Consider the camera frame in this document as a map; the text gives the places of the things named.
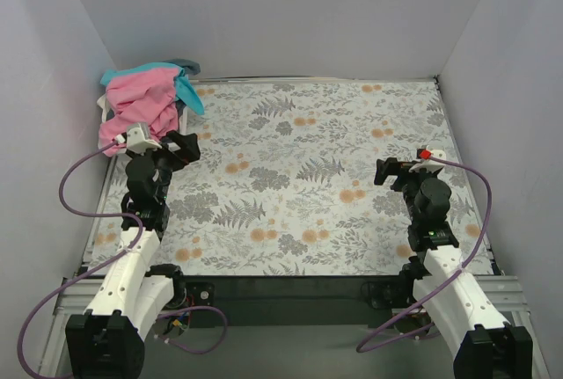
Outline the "pink t shirt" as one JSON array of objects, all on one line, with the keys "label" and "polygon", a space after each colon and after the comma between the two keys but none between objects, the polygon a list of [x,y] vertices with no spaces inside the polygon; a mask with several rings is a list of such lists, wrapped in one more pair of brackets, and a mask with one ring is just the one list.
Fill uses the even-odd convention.
[{"label": "pink t shirt", "polygon": [[113,117],[99,127],[99,146],[108,145],[137,122],[148,125],[156,141],[179,128],[175,79],[182,68],[169,63],[144,64],[135,69],[108,70],[100,83]]}]

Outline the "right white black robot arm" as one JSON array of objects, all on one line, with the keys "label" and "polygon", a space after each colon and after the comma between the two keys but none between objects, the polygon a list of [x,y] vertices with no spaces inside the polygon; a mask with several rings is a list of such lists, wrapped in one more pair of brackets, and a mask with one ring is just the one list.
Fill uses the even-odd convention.
[{"label": "right white black robot arm", "polygon": [[450,188],[438,178],[448,165],[441,151],[419,149],[415,160],[377,160],[374,183],[393,176],[391,190],[400,192],[411,223],[408,241],[415,257],[405,265],[398,284],[406,308],[377,327],[356,348],[370,351],[369,341],[422,308],[431,321],[408,332],[413,337],[435,327],[453,355],[456,378],[530,378],[533,339],[523,326],[513,326],[493,305],[467,267],[447,222]]}]

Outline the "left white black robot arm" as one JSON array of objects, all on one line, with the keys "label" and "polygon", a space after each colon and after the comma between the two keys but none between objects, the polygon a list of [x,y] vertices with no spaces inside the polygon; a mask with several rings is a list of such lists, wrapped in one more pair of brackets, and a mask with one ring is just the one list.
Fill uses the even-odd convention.
[{"label": "left white black robot arm", "polygon": [[117,259],[108,264],[97,294],[65,328],[75,378],[137,378],[143,369],[144,340],[164,307],[176,309],[187,297],[178,272],[162,273],[150,262],[164,236],[172,174],[201,157],[195,134],[171,131],[168,144],[152,144],[139,128],[127,133],[127,192],[121,203]]}]

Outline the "teal t shirt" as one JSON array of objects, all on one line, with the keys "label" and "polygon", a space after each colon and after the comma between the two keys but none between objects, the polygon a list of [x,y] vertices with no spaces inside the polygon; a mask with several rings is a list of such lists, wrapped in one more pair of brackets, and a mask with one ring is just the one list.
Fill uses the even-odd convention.
[{"label": "teal t shirt", "polygon": [[185,106],[189,107],[195,114],[203,115],[205,113],[204,105],[201,102],[201,99],[197,94],[196,90],[194,89],[194,87],[191,85],[189,81],[190,76],[187,76],[181,67],[175,64],[167,63],[166,61],[145,63],[141,66],[132,69],[124,69],[124,70],[109,69],[101,77],[100,84],[103,85],[104,87],[107,87],[110,81],[115,77],[137,74],[140,72],[145,72],[151,69],[158,69],[158,68],[173,68],[177,70],[177,76],[174,79],[174,84],[176,88],[176,100],[181,101]]}]

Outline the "grey blue t shirt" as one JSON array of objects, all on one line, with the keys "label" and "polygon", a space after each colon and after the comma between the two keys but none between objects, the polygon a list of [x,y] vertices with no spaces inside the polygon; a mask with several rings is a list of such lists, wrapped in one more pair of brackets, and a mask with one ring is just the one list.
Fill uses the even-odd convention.
[{"label": "grey blue t shirt", "polygon": [[166,62],[181,67],[187,76],[197,76],[201,73],[200,64],[192,60],[188,60],[184,58],[173,58],[166,60]]}]

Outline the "white plastic basket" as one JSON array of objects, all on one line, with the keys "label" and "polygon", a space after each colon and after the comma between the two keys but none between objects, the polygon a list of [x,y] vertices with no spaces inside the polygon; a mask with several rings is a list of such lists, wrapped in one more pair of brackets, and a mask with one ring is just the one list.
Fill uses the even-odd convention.
[{"label": "white plastic basket", "polygon": [[162,140],[170,131],[180,131],[180,111],[176,103],[168,98],[135,98],[125,102],[118,109],[106,95],[102,95],[96,102],[102,110],[99,127],[99,147],[107,145],[127,127],[137,122],[148,124],[150,135],[156,141]]}]

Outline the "floral patterned table mat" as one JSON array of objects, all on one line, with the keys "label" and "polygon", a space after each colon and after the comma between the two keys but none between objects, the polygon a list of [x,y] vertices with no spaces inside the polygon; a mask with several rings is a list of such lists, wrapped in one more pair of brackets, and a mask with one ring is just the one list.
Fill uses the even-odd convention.
[{"label": "floral patterned table mat", "polygon": [[457,159],[433,81],[200,83],[201,159],[174,173],[154,264],[187,275],[395,274],[411,256],[378,159]]}]

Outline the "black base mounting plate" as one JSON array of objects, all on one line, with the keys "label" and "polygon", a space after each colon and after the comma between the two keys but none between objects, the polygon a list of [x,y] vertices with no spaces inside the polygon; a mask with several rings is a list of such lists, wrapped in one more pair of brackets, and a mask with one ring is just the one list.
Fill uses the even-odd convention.
[{"label": "black base mounting plate", "polygon": [[181,283],[190,302],[219,309],[230,327],[375,327],[413,302],[397,275],[186,276]]}]

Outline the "aluminium frame rail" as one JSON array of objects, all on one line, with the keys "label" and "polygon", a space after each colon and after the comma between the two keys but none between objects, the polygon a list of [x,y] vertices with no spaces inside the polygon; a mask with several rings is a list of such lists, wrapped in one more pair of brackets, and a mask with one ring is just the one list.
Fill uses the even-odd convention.
[{"label": "aluminium frame rail", "polygon": [[[145,341],[148,337],[161,338],[165,341],[171,340],[172,328],[211,328],[228,326],[226,316],[217,308],[196,305],[190,302],[186,287],[181,281],[186,277],[178,267],[164,265],[153,267],[162,273],[167,267],[175,267],[178,272],[174,275],[174,283],[183,292],[181,299],[175,299],[160,310],[157,320],[151,325]],[[69,318],[84,312],[93,297],[97,294],[105,276],[94,276],[66,287],[58,296],[55,306],[55,317],[48,342],[39,366],[41,375],[52,377],[57,374],[59,361],[65,351],[68,350],[65,328]],[[494,307],[513,325],[523,326],[527,329],[533,339],[533,364],[532,376],[530,378],[545,378],[548,373],[541,352],[536,348],[535,337],[530,324],[529,311],[525,301],[522,288],[517,279],[510,276],[480,275],[475,276],[479,285],[491,299]],[[391,319],[402,310],[394,310]],[[398,332],[407,336],[408,332],[425,326],[431,321],[429,315],[422,308],[412,311],[408,316],[399,320],[395,325],[385,329],[387,332]],[[427,339],[433,334],[441,336],[435,327],[421,332],[413,337]]]}]

